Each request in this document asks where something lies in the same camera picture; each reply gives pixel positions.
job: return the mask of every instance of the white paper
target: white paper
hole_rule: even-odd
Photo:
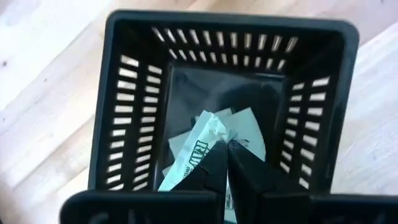
[[[232,115],[232,110],[231,108],[226,108],[221,111],[215,112],[215,115],[224,123],[224,120]],[[186,133],[180,134],[178,136],[169,139],[169,146],[174,158],[176,158],[180,153],[182,146],[184,145],[184,142],[187,140],[190,133],[191,133],[190,131],[187,131]]]
[[[251,108],[246,108],[235,114],[232,114],[231,109],[226,109],[217,112],[217,114],[220,114],[220,116],[222,116],[220,119],[222,120],[226,128],[234,132],[233,136],[235,140],[237,140],[242,146],[248,149],[259,159],[265,161],[266,146],[262,138],[260,127],[257,123],[256,118],[254,117]],[[169,139],[170,148],[174,156],[176,156],[180,152],[189,134],[190,132],[186,132],[174,138]],[[224,220],[236,223],[236,216],[233,210],[233,201],[230,193],[228,177],[227,177],[225,204],[226,208],[224,211]]]
[[[224,124],[228,129],[236,132],[235,140],[238,140],[263,162],[266,160],[266,145],[251,108],[246,108],[229,116]]]
[[[220,140],[230,140],[229,130],[216,115],[203,111],[158,190],[173,189]]]

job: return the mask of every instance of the basket bottom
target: basket bottom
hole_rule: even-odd
[[[174,162],[168,140],[191,130],[195,123],[194,117],[203,110],[217,112],[231,108],[235,113],[250,107],[266,147],[271,143],[282,97],[283,76],[210,70],[186,65],[174,65],[171,71],[164,152],[159,167],[164,169]]]

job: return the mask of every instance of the light wood surface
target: light wood surface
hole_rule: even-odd
[[[396,0],[0,1],[0,218],[57,223],[86,188],[106,16],[118,8],[346,19],[361,35],[332,192],[398,194]]]

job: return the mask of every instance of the black plastic basket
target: black plastic basket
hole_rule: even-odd
[[[106,24],[89,189],[155,190],[167,140],[251,107],[266,162],[330,190],[357,30],[342,21],[118,11]]]

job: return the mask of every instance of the rectangular vent hole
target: rectangular vent hole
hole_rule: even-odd
[[[156,73],[158,75],[162,74],[162,69],[160,69],[160,68],[158,68],[156,66],[153,66],[153,65],[148,65],[148,71]]]
[[[206,55],[204,52],[199,52],[199,55],[200,55],[202,61],[207,62],[207,58],[206,58]]]
[[[131,118],[115,118],[113,124],[130,124]]]
[[[143,117],[141,118],[142,123],[153,123],[155,122],[155,117]]]
[[[249,65],[249,56],[245,55],[243,59],[243,65],[247,67]]]
[[[311,129],[314,131],[318,131],[319,127],[320,127],[319,123],[311,122],[311,121],[305,122],[305,128],[308,128],[308,129]]]
[[[207,30],[204,30],[203,35],[205,36],[206,44],[211,46],[211,39],[209,32]]]
[[[292,155],[282,150],[282,156],[285,157],[288,161],[292,160]]]
[[[293,138],[296,137],[296,132],[291,129],[286,129],[285,134]]]
[[[254,64],[254,66],[255,66],[256,68],[258,68],[258,67],[260,66],[260,63],[261,63],[261,58],[260,58],[260,57],[256,57],[256,62],[255,62],[255,64]]]
[[[295,119],[295,118],[287,118],[287,123],[291,124],[291,125],[294,125],[294,126],[297,126],[299,121],[297,119]]]
[[[145,106],[142,109],[142,112],[144,113],[155,113],[157,111],[157,108],[154,106]]]
[[[300,108],[299,108],[298,106],[290,107],[290,108],[289,108],[289,112],[290,112],[290,113],[295,113],[295,114],[297,114],[297,113],[300,112]]]
[[[109,161],[113,161],[115,159],[121,159],[121,158],[123,158],[123,152],[117,152],[117,153],[109,155]]]
[[[310,96],[310,101],[324,101],[326,93],[314,93]]]
[[[150,159],[150,154],[138,157],[136,163],[144,162],[147,161],[148,159]]]
[[[291,101],[301,101],[302,95],[295,95],[291,97]]]
[[[137,190],[143,189],[143,188],[146,187],[147,185],[148,185],[148,182],[144,182],[144,183],[142,183],[142,184],[139,184],[139,185],[135,186],[132,190],[133,190],[133,191],[137,191]]]
[[[199,39],[195,30],[189,30],[189,33],[191,33],[192,39],[195,42],[195,44],[199,45]]]
[[[293,86],[293,90],[301,90],[304,88],[304,83],[299,83]]]
[[[153,136],[144,136],[138,139],[138,143],[150,142],[153,138]]]
[[[132,106],[116,105],[114,107],[114,111],[117,112],[117,113],[131,113],[132,112]]]
[[[294,46],[296,46],[297,40],[299,38],[298,37],[291,37],[289,40],[289,43],[287,44],[286,47],[286,53],[291,53],[291,51],[293,50]]]
[[[134,95],[127,93],[118,93],[116,99],[119,101],[134,101]]]
[[[244,35],[244,48],[250,49],[250,45],[251,45],[251,34],[245,34]]]
[[[140,133],[149,133],[149,132],[153,132],[155,129],[155,127],[150,126],[150,127],[142,127],[139,129]]]
[[[265,34],[260,34],[258,50],[264,49],[266,40],[267,40],[267,36]]]
[[[145,103],[157,103],[158,98],[157,97],[152,97],[152,96],[145,96],[144,97],[144,102]]]
[[[310,151],[308,151],[308,150],[306,150],[306,149],[301,149],[301,150],[300,150],[300,154],[301,154],[303,157],[305,157],[305,158],[307,158],[308,160],[310,160],[310,161],[313,161],[313,158],[315,157],[315,154],[314,154],[313,152],[310,152]]]
[[[269,58],[268,59],[268,61],[267,61],[267,69],[271,69],[271,66],[272,66],[272,62],[274,61],[274,59],[272,59],[272,58]]]
[[[217,63],[216,54],[214,54],[214,52],[210,52],[210,57],[211,57],[211,60],[213,61],[213,63]]]
[[[305,187],[306,189],[308,189],[308,188],[310,187],[310,184],[309,184],[306,180],[304,180],[303,178],[301,178],[301,177],[300,177],[300,180],[298,180],[298,183],[299,183],[301,186]]]
[[[288,140],[284,140],[284,145],[286,147],[288,147],[289,149],[293,149],[293,147],[294,147],[294,144]]]
[[[285,59],[282,59],[281,61],[279,61],[278,68],[277,68],[278,71],[281,71],[283,69],[283,67],[285,66],[285,63],[286,63]]]
[[[276,52],[278,50],[281,41],[282,41],[281,36],[276,35],[274,37],[274,43],[272,43],[272,49],[271,49],[273,52]]]
[[[166,31],[166,34],[168,35],[168,37],[170,38],[170,40],[171,40],[173,43],[175,43],[175,38],[174,38],[172,32],[170,31],[170,29],[165,28],[164,31]]]
[[[309,115],[314,115],[314,116],[321,116],[323,112],[322,108],[309,108],[307,113]]]
[[[238,65],[238,56],[232,55],[232,61],[233,61],[234,65]]]
[[[233,32],[233,33],[231,33],[231,45],[232,45],[232,47],[236,48],[238,46],[237,43],[238,43],[238,41],[236,39],[236,33]]]
[[[118,88],[127,89],[127,90],[135,90],[136,84],[131,82],[126,82],[122,80],[118,80]]]
[[[112,136],[124,136],[126,134],[125,129],[113,130]]]
[[[286,173],[289,173],[290,167],[289,167],[288,165],[286,165],[286,164],[285,164],[284,162],[282,162],[282,161],[281,161],[279,164],[280,164],[281,168],[282,168],[283,170],[286,171]]]
[[[310,144],[310,145],[312,145],[312,146],[316,146],[317,145],[317,142],[318,142],[318,140],[316,139],[316,138],[314,138],[314,137],[312,137],[312,136],[307,136],[307,135],[304,135],[303,136],[303,140],[306,142],[306,143],[308,143],[308,144]]]
[[[147,93],[159,93],[159,88],[153,87],[153,86],[146,86],[145,91]]]
[[[324,77],[324,78],[319,78],[317,80],[314,80],[312,82],[312,86],[325,86],[327,84],[329,84],[329,79],[330,77]]]
[[[311,168],[309,168],[309,166],[302,164],[301,171],[303,171],[305,174],[311,176],[312,170],[311,170]]]
[[[122,164],[121,163],[120,164],[115,164],[115,165],[112,165],[112,166],[108,167],[108,172],[112,172],[112,171],[118,170],[120,168],[122,168]]]
[[[184,44],[188,43],[187,39],[185,38],[185,34],[184,32],[182,32],[182,30],[177,29],[177,33],[179,34],[179,36],[181,37],[182,42],[184,42]]]
[[[151,149],[152,149],[152,146],[151,146],[151,145],[148,145],[148,146],[141,146],[141,147],[139,147],[139,148],[137,149],[137,152],[138,152],[138,153],[147,152],[147,151],[150,151]]]
[[[148,176],[149,176],[149,173],[141,174],[141,175],[137,176],[136,178],[134,178],[133,183],[144,180],[145,178],[148,178]]]
[[[194,62],[196,62],[197,61],[197,56],[195,55],[195,53],[193,53],[193,51],[189,51],[189,54],[191,55],[191,58],[192,58],[192,60],[194,61]]]
[[[111,142],[111,149],[116,149],[124,146],[124,141]]]
[[[137,78],[137,72],[125,68],[119,68],[119,75],[129,78]]]
[[[147,76],[147,81],[150,83],[160,84],[160,79],[157,77],[153,77],[152,75]]]
[[[114,175],[113,177],[106,179],[106,183],[110,184],[110,183],[116,182],[116,181],[120,180],[121,176],[122,176],[121,174]]]
[[[138,65],[139,65],[139,61],[137,61],[136,59],[133,59],[131,57],[127,57],[125,55],[122,55],[120,57],[120,62],[125,63],[126,65],[134,66],[134,67],[138,67]]]
[[[224,63],[224,64],[227,64],[227,61],[226,61],[226,54],[222,53],[222,54],[221,54],[221,59],[223,60],[223,63]]]
[[[121,190],[121,189],[123,189],[123,187],[124,187],[124,184],[119,184],[119,185],[112,187],[109,190]]]
[[[162,34],[160,34],[159,30],[157,30],[155,27],[153,27],[152,30],[154,31],[156,36],[159,38],[159,40],[164,42],[164,38],[163,38]]]
[[[217,32],[217,39],[220,47],[224,47],[224,37],[222,32]]]
[[[144,165],[142,165],[142,166],[137,167],[137,168],[134,170],[134,172],[135,172],[135,173],[138,173],[138,172],[141,172],[141,171],[146,170],[146,169],[148,169],[148,168],[149,168],[149,164],[144,164]]]
[[[180,53],[181,57],[182,57],[184,60],[187,60],[187,56],[185,56],[184,51],[178,50],[178,52]]]
[[[177,59],[177,55],[174,53],[174,51],[172,49],[169,49],[170,55],[172,55],[172,57],[174,59]]]

